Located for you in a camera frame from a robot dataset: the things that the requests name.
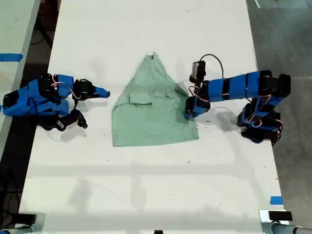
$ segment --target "green t-shirt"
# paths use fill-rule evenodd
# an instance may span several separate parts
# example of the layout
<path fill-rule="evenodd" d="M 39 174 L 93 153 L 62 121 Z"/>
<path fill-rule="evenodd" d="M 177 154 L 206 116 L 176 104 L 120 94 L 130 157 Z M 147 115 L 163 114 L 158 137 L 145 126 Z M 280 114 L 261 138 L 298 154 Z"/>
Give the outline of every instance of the green t-shirt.
<path fill-rule="evenodd" d="M 187 97 L 158 55 L 147 55 L 113 107 L 113 145 L 162 145 L 198 139 L 196 123 L 184 118 Z"/>

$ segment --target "white surface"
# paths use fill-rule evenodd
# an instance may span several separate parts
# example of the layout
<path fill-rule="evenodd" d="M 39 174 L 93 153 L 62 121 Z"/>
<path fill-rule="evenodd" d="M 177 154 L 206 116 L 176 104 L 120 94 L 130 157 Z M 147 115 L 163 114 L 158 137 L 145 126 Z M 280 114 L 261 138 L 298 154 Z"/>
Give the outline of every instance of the white surface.
<path fill-rule="evenodd" d="M 40 0 L 0 0 L 0 53 L 22 54 L 20 62 L 0 62 L 0 105 L 5 94 L 20 87 Z M 0 160 L 11 118 L 0 113 Z"/>
<path fill-rule="evenodd" d="M 261 233 L 258 210 L 283 208 L 269 202 L 280 195 L 271 144 L 230 123 L 244 100 L 212 103 L 199 140 L 112 147 L 114 102 L 153 51 L 184 85 L 205 53 L 226 77 L 256 70 L 245 0 L 62 1 L 49 72 L 112 95 L 78 105 L 86 130 L 36 131 L 20 211 L 46 213 L 44 233 Z"/>

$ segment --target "cable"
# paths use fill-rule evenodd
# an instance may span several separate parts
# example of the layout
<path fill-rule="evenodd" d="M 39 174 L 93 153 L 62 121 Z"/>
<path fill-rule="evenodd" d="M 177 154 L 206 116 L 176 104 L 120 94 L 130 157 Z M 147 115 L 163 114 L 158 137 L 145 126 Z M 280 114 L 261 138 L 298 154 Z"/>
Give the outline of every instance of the cable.
<path fill-rule="evenodd" d="M 41 42 L 43 42 L 43 38 L 42 38 L 40 41 L 38 41 L 38 42 L 30 43 L 30 45 L 38 45 L 38 44 L 40 44 Z"/>
<path fill-rule="evenodd" d="M 271 96 L 272 96 L 271 94 L 265 95 L 265 96 L 260 96 L 260 97 L 262 97 L 262 98 L 268 97 L 268 99 L 265 101 L 265 103 L 264 103 L 263 106 L 265 106 L 265 105 L 268 103 L 268 101 L 270 100 Z"/>
<path fill-rule="evenodd" d="M 213 54 L 206 54 L 206 55 L 203 55 L 203 57 L 201 57 L 199 61 L 201 61 L 206 56 L 212 56 L 216 60 L 218 60 L 218 62 L 220 63 L 220 66 L 221 66 L 221 70 L 222 70 L 222 78 L 224 79 L 224 71 L 223 71 L 223 66 L 222 66 L 222 63 L 221 63 L 220 59 L 217 56 L 213 55 Z"/>
<path fill-rule="evenodd" d="M 255 123 L 253 123 L 252 126 L 253 126 L 254 128 L 258 128 L 258 127 L 260 127 L 260 126 L 262 125 L 262 121 L 260 120 L 260 121 L 259 121 L 259 125 L 257 125 L 257 126 L 255 126 L 254 124 L 255 124 Z"/>
<path fill-rule="evenodd" d="M 70 91 L 72 92 L 72 94 L 74 95 L 74 97 L 75 97 L 76 99 L 80 99 L 80 98 L 81 98 L 81 96 L 80 96 L 80 97 L 77 97 L 77 96 L 75 95 L 74 91 L 72 90 L 72 87 L 71 87 L 69 84 L 66 84 L 66 83 L 64 83 L 64 82 L 56 82 L 55 79 L 54 79 L 54 76 L 55 76 L 55 75 L 52 76 L 52 80 L 53 80 L 53 82 L 54 82 L 53 84 L 51 84 L 52 87 L 55 87 L 55 85 L 57 85 L 57 84 L 65 84 L 65 85 L 67 85 L 67 86 L 69 87 Z"/>
<path fill-rule="evenodd" d="M 202 100 L 202 101 L 210 102 L 209 100 L 203 99 L 203 98 L 201 98 L 200 96 L 198 96 L 197 94 L 195 94 L 195 93 L 191 90 L 191 88 L 195 88 L 195 89 L 197 89 L 197 90 L 199 90 L 199 88 L 198 88 L 197 86 L 189 86 L 189 91 L 190 91 L 190 93 L 192 94 L 192 96 L 195 96 L 195 97 L 197 97 L 198 99 L 200 99 L 200 100 Z"/>
<path fill-rule="evenodd" d="M 4 204 L 4 202 L 5 202 L 5 195 L 8 193 L 7 189 L 8 189 L 9 184 L 7 183 L 7 179 L 2 178 L 2 183 L 5 185 L 5 189 L 4 189 L 4 196 L 3 196 L 3 199 L 2 199 L 2 201 L 0 201 L 0 202 L 1 202 L 1 204 L 0 204 L 0 208 L 1 208 L 1 209 L 0 209 L 0 216 L 1 216 L 0 226 L 3 224 L 3 221 L 4 221 L 8 216 L 10 216 L 10 215 L 12 216 L 12 213 L 10 212 L 10 204 L 11 204 L 11 200 L 12 200 L 12 198 L 14 197 L 14 195 L 16 195 L 17 203 L 18 203 L 18 211 L 17 211 L 17 213 L 19 212 L 19 208 L 20 208 L 20 196 L 19 196 L 19 192 L 18 192 L 18 184 L 17 184 L 17 182 L 16 182 L 16 180 L 15 180 L 15 176 L 14 176 L 14 174 L 13 174 L 13 170 L 12 170 L 12 169 L 11 169 L 11 172 L 12 172 L 12 174 L 10 175 L 9 178 L 12 179 L 13 182 L 14 182 L 14 185 L 15 185 L 15 192 L 11 194 L 10 198 L 9 198 L 8 201 L 7 201 L 7 204 L 8 204 L 7 209 L 4 209 L 3 204 Z"/>
<path fill-rule="evenodd" d="M 45 126 L 46 128 L 54 128 L 54 126 L 50 126 L 50 125 L 48 125 L 48 124 L 46 124 L 46 123 L 44 123 L 44 122 L 42 121 L 42 119 L 41 119 L 40 116 L 38 115 L 38 110 L 37 110 L 36 101 L 35 101 L 32 97 L 30 97 L 28 100 L 32 100 L 32 102 L 33 102 L 33 104 L 34 104 L 35 112 L 36 112 L 36 117 L 37 117 L 37 119 L 39 120 L 39 122 L 40 122 L 43 126 Z"/>

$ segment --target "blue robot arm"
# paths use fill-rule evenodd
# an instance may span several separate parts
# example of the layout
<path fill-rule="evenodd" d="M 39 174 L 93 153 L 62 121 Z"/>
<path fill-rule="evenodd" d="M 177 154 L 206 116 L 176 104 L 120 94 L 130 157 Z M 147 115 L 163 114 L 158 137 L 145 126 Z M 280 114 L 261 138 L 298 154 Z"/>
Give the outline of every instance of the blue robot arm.
<path fill-rule="evenodd" d="M 69 112 L 65 100 L 70 94 L 75 101 Z M 95 87 L 86 79 L 76 80 L 71 76 L 44 74 L 3 98 L 3 113 L 6 116 L 36 116 L 38 124 L 46 130 L 57 128 L 64 131 L 73 124 L 87 128 L 86 121 L 76 109 L 78 101 L 89 98 L 108 98 L 110 92 Z"/>
<path fill-rule="evenodd" d="M 242 136 L 255 143 L 270 139 L 272 145 L 280 139 L 283 123 L 274 107 L 290 94 L 290 76 L 274 78 L 271 71 L 257 71 L 208 81 L 205 75 L 205 61 L 193 63 L 190 81 L 195 89 L 193 97 L 186 100 L 186 119 L 209 111 L 210 102 L 252 98 L 238 116 L 237 125 L 245 127 Z"/>

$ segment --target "concrete floor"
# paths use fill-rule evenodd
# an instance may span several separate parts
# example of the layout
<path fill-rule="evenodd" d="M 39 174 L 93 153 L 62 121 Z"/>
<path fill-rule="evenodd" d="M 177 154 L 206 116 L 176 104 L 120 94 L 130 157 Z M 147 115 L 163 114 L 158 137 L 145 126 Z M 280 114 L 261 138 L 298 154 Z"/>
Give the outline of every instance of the concrete floor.
<path fill-rule="evenodd" d="M 293 78 L 276 108 L 285 127 L 273 151 L 285 208 L 295 225 L 312 228 L 312 0 L 247 3 L 258 69 Z"/>

